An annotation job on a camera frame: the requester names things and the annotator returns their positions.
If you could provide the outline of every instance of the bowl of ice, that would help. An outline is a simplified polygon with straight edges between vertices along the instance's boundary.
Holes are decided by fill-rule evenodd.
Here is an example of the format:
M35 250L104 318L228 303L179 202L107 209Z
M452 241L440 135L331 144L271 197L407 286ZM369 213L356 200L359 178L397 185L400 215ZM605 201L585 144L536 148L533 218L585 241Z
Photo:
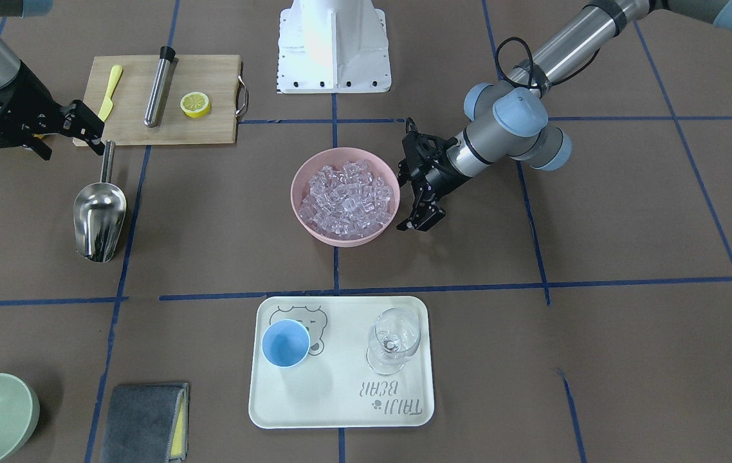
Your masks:
M292 180L292 210L327 245L368 243L398 213L401 187L389 164L371 152L337 147L312 156Z

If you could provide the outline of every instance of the table surface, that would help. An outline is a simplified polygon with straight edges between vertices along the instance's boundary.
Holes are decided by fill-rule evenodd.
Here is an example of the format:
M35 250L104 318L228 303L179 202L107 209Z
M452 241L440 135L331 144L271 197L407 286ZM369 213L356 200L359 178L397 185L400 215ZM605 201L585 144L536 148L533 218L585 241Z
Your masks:
M426 233L314 240L289 205L333 146L395 165L404 118L451 137L495 81L493 44L536 49L584 2L378 2L392 90L275 92L289 2L55 2L0 20L58 102L95 56L243 56L233 145L119 147L130 210L115 259L75 254L71 205L100 158L0 150L0 372L42 420L9 463L97 461L111 389L189 381L191 463L732 461L732 32L654 12L544 98L574 142L553 173L501 161L443 201ZM504 50L515 64L522 51ZM408 213L410 190L402 191ZM436 410L420 428L264 430L248 418L255 312L267 296L419 297Z

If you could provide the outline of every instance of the lemon slice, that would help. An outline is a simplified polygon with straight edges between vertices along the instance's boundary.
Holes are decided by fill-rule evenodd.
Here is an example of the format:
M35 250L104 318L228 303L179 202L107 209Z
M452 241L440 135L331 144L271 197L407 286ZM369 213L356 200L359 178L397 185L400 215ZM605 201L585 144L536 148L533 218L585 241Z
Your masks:
M180 109L183 109L183 113L191 118L204 117L209 114L209 109L211 109L209 96L202 91L187 93L180 100Z

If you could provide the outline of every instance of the cartoon illustration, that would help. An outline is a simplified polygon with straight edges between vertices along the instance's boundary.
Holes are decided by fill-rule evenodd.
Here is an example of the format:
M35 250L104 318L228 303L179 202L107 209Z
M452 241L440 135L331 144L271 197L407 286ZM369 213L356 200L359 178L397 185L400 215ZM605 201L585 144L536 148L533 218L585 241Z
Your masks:
M310 309L306 305L292 305L281 309L278 305L277 311L269 318L269 325L285 319L298 320L309 330L309 355L320 355L323 352L323 329L328 324L329 317L319 305L316 309Z

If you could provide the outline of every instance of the black cable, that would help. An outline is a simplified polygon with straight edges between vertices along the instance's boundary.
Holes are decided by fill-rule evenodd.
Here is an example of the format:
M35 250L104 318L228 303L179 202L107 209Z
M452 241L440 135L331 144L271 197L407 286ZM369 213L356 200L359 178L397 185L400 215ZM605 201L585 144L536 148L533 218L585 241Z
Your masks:
M518 42L519 44L523 45L523 50L526 51L527 59L529 62L529 69L528 69L529 84L528 85L524 85L519 82L514 82L512 79L510 79L509 77L506 76L506 73L504 73L504 70L502 70L502 68L500 67L500 51L502 50L504 45L508 44L509 42ZM571 73L571 74L569 74L569 76L566 76L563 79L560 79L560 81L551 82L552 87L560 85L566 81L569 81L569 79L571 79L572 77L575 77L580 73L583 73L583 70L588 68L589 65L592 64L593 61L595 61L595 58L598 56L598 53L600 53L600 51L601 51L601 49L595 50L595 53L592 54L592 58L590 58L589 61L586 62L586 64L582 65L580 67L580 69L578 69L574 73ZM504 81L508 82L508 84L511 85L512 87L515 87L515 88L523 87L523 88L536 89L536 90L543 91L543 89L540 88L539 85L534 85L534 86L531 85L531 83L534 81L533 70L535 68L535 60L533 58L533 55L531 54L531 49L529 48L529 45L525 42L524 39L521 39L520 37L510 37L510 38L502 41L498 45L497 50L495 50L495 67L498 69L499 75L504 77Z

